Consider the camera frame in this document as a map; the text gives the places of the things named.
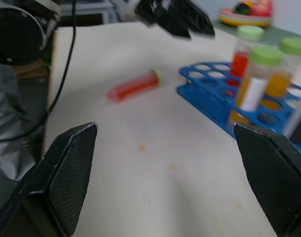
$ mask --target red liquid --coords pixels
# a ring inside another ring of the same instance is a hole
[[[248,64],[248,53],[236,53],[231,65],[230,74],[233,77],[243,77]]]
[[[108,91],[107,98],[119,102],[134,94],[158,86],[159,86],[159,78],[156,72],[151,71],[149,74],[127,81],[123,84],[120,84],[112,88],[111,90]]]

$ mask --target black cable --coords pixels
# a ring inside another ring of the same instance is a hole
[[[7,138],[7,139],[0,139],[0,142],[8,142],[8,141],[14,141],[17,139],[21,139],[24,138],[28,135],[30,135],[31,133],[33,133],[35,130],[37,130],[37,128],[39,128],[41,125],[43,125],[48,116],[50,115],[50,113],[53,111],[64,86],[64,82],[66,79],[66,75],[67,75],[67,71],[68,71],[68,67],[70,65],[70,61],[71,61],[71,57],[72,57],[72,52],[73,52],[73,48],[74,48],[74,43],[75,43],[75,39],[76,39],[76,0],[73,0],[73,7],[72,7],[72,18],[73,18],[73,39],[72,39],[72,43],[71,43],[71,47],[70,47],[70,51],[68,54],[68,58],[67,58],[67,62],[66,62],[66,66],[65,66],[65,70],[64,70],[64,74],[62,77],[62,81],[60,84],[60,87],[58,89],[58,92],[55,96],[55,99],[53,101],[53,103],[51,104],[50,108],[47,110],[47,112],[45,113],[45,115],[41,118],[41,120],[39,121],[39,123],[37,125],[35,125],[34,127],[32,127],[29,131],[21,134],[21,135],[17,135],[15,137],[11,137],[11,138]]]

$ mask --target green cap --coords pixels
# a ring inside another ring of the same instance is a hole
[[[255,46],[249,56],[250,61],[264,66],[278,66],[284,57],[279,49],[270,46]]]
[[[244,40],[258,41],[263,34],[264,30],[258,26],[239,26],[237,36]]]
[[[286,54],[301,55],[301,38],[283,38],[280,50]]]
[[[163,83],[165,82],[164,80],[164,74],[162,73],[161,70],[158,69],[152,69],[153,72],[155,72],[157,74],[158,77],[158,85],[161,86],[163,85]]]

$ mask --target rack hole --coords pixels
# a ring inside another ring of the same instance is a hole
[[[211,70],[211,68],[206,64],[197,64],[195,67],[203,71]]]
[[[217,78],[217,79],[221,79],[221,78],[225,77],[225,75],[223,73],[216,72],[216,71],[208,72],[208,75],[213,78]]]
[[[222,71],[228,71],[230,69],[229,66],[224,65],[224,64],[215,64],[213,65],[215,68],[222,70]]]
[[[277,126],[281,122],[276,116],[268,114],[268,113],[261,113],[261,114],[257,115],[257,119],[261,123],[268,125],[268,126]]]
[[[208,87],[216,87],[219,84],[216,80],[202,80],[201,83]]]
[[[300,105],[300,101],[299,100],[294,100],[294,99],[286,100],[285,103],[287,103],[288,106],[290,106],[292,109],[295,109],[295,110]]]
[[[237,80],[229,79],[229,80],[226,80],[226,85],[232,86],[232,87],[238,87],[240,85],[240,82]]]
[[[278,111],[281,105],[273,100],[262,100],[261,105],[266,109]]]
[[[222,89],[218,91],[219,95],[224,98],[233,98],[235,97],[235,92],[229,89]]]
[[[301,98],[301,90],[295,87],[289,87],[288,92],[291,93],[292,95],[295,95],[299,98]]]
[[[195,79],[202,79],[202,78],[204,78],[204,75],[201,72],[191,71],[191,72],[189,72],[188,75],[189,75],[189,77],[195,78]]]

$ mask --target test tube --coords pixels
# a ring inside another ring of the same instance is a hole
[[[113,102],[120,102],[143,91],[159,87],[163,84],[163,81],[161,71],[151,70],[148,74],[131,79],[111,88],[107,92],[107,98]]]
[[[284,38],[279,48],[285,53],[285,57],[271,77],[265,90],[268,96],[274,98],[283,98],[285,96],[291,81],[294,81],[295,77],[297,77],[296,73],[300,71],[301,38]]]
[[[284,54],[277,48],[256,46],[249,56],[249,65],[235,99],[235,105],[243,111],[257,110],[269,79],[276,66],[281,63]],[[232,131],[236,122],[249,124],[250,121],[239,112],[229,113],[227,127]]]
[[[264,30],[258,26],[239,26],[237,42],[230,74],[242,77],[248,64],[248,57],[253,46],[263,37]]]
[[[296,74],[295,80],[301,80],[301,67]],[[289,138],[291,142],[301,144],[301,102],[298,108],[291,114],[283,128],[282,134]]]

